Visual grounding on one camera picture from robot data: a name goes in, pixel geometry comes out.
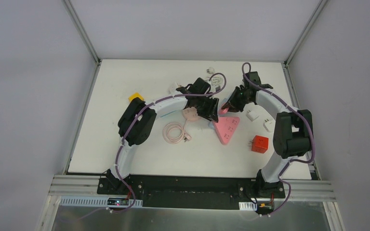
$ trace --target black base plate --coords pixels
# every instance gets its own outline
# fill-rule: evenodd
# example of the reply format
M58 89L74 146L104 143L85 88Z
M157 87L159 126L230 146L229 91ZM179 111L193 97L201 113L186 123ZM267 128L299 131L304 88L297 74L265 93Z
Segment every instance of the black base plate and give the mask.
M255 179L250 178L129 175L125 180L136 198L143 200L144 207L238 210L239 202L250 202L250 198L258 197L253 190ZM128 193L125 187L115 190L107 178L101 178L100 184L98 194ZM273 194L274 198L285 197L284 189Z

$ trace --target white plug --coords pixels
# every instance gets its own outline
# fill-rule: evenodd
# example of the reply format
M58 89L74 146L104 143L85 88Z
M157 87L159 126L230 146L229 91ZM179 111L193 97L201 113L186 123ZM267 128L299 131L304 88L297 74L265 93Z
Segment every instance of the white plug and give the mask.
M180 87L180 85L177 82L174 82L170 85L170 88L168 88L168 90L171 94L173 94L178 87Z
M215 69L213 67L209 67L208 69L206 69L206 73L215 74Z
M246 114L246 116L249 118L251 122L253 122L255 119L259 117L259 114L255 111L248 110L248 113Z
M274 131L274 127L275 127L275 120L274 119L266 119L264 120L264 128L268 131L268 132L273 132Z

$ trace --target pink charger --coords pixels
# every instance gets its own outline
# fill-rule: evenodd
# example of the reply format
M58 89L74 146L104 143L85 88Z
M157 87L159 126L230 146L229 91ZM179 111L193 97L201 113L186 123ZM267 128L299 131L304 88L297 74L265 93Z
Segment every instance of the pink charger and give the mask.
M240 122L239 117L219 117L219 122L213 122L216 134L223 145L227 145Z

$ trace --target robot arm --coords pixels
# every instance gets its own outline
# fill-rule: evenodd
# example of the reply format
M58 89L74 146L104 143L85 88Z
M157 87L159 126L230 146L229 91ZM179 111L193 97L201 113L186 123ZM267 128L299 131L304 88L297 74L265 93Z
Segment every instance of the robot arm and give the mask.
M230 112L242 112L246 104L255 103L263 107L275 119L273 136L275 151L266 166L257 173L253 188L253 193L256 196L269 197L271 193L280 188L282 183L279 181L279 176L282 176L288 169L291 160L297 159L311 150L310 138L304 122L273 96L273 88L268 84L262 84L257 72L249 72L246 76L254 84L269 89L272 94L257 90L243 79L244 85L235 88L222 109L228 108ZM311 113L308 110L292 108L308 121L312 130ZM292 126L299 130L293 132Z
M118 122L119 135L122 137L122 139L140 110L152 102L158 102L161 99L168 98L161 100L159 103L153 104L142 112L141 117L138 118L138 121L135 122L130 132L126 135L125 142L121 142L124 145L119 151L119 157L116 158L116 162L108 170L106 176L110 178L110 180L115 180L115 178L118 177L115 166L118 167L122 178L125 178L130 174L130 166L136 146L145 142L145 140L149 137L152 126L154 125L154 121L157 118L170 114L174 111L182 110L188 107L195 107L198 116L209 121L218 122L219 119L217 112L219 99L211 98L210 96L192 96L195 94L205 94L209 91L209 89L210 84L205 80L198 78L193 84L189 84L187 87L177 88L176 91L174 91L170 96L164 96L150 102L144 102L139 98L133 99ZM186 95L185 97L174 97L174 95L181 94Z

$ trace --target yellow object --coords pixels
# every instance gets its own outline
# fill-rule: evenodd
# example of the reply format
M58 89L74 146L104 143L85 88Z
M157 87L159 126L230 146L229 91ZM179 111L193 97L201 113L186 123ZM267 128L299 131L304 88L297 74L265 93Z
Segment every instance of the yellow object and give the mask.
M142 100L142 101L144 100L144 98L138 92L136 92L132 96L128 97L128 100L131 102L133 99L135 99L137 97L140 98L140 100Z

